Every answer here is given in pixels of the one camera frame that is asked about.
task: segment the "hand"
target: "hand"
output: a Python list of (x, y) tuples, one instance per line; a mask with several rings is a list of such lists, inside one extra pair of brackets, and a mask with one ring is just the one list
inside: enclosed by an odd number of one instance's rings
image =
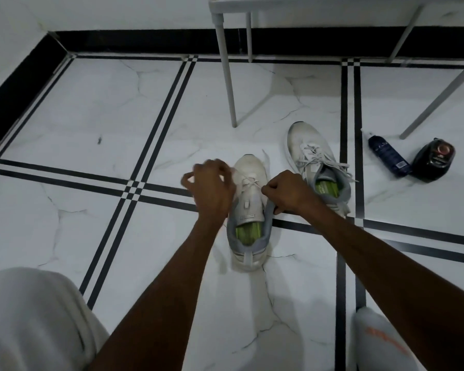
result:
[[(192, 176), (194, 183), (189, 182)], [(192, 172), (184, 174), (180, 183), (192, 193), (199, 218), (221, 226), (235, 193), (230, 167), (222, 160), (206, 160), (204, 164), (194, 165)]]
[(327, 207), (313, 189), (304, 182), (301, 175), (291, 171), (283, 171), (272, 178), (261, 188), (261, 193), (277, 206), (274, 211), (275, 215), (287, 210), (302, 216), (305, 209), (316, 206)]

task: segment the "floor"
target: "floor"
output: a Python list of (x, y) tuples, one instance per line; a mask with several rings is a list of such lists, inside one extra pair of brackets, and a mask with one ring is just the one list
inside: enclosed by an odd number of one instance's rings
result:
[[(464, 289), (464, 85), (398, 139), (463, 65), (235, 57), (233, 129), (217, 56), (66, 60), (0, 145), (0, 269), (68, 276), (113, 331), (196, 220), (180, 177), (246, 153), (274, 176), (288, 169), (285, 131), (307, 121), (358, 180), (349, 220)], [(397, 180), (368, 150), (371, 132), (408, 161), (433, 137), (457, 155), (436, 182)], [(277, 216), (270, 255), (253, 273), (232, 267), (223, 228), (183, 369), (355, 370), (351, 318), (364, 305), (380, 312), (303, 219)]]

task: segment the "blue spray can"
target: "blue spray can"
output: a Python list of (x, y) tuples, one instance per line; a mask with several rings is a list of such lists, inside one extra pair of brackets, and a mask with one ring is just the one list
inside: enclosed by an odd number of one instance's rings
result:
[(412, 172), (409, 163), (383, 137), (370, 137), (368, 145), (397, 177), (405, 177)]

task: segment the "black container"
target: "black container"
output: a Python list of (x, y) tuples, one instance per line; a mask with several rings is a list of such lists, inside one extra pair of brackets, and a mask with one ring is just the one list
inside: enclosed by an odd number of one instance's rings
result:
[(438, 180), (450, 168), (455, 148), (443, 139), (434, 138), (418, 152), (413, 161), (413, 175), (424, 182)]
[(372, 136), (368, 139), (368, 145), (397, 177), (404, 177), (412, 172), (409, 163), (384, 138)]

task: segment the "white sneaker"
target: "white sneaker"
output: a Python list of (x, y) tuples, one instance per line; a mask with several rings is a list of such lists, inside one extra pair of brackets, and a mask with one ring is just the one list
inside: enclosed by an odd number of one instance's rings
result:
[(284, 150), (292, 170), (301, 174), (327, 206), (346, 217), (350, 212), (349, 182), (354, 180), (347, 173), (349, 165), (337, 162), (325, 138), (310, 124), (296, 122), (287, 131)]
[(235, 262), (252, 271), (266, 259), (275, 206), (261, 193), (268, 178), (256, 156), (242, 156), (233, 171), (236, 192), (227, 221), (227, 237)]

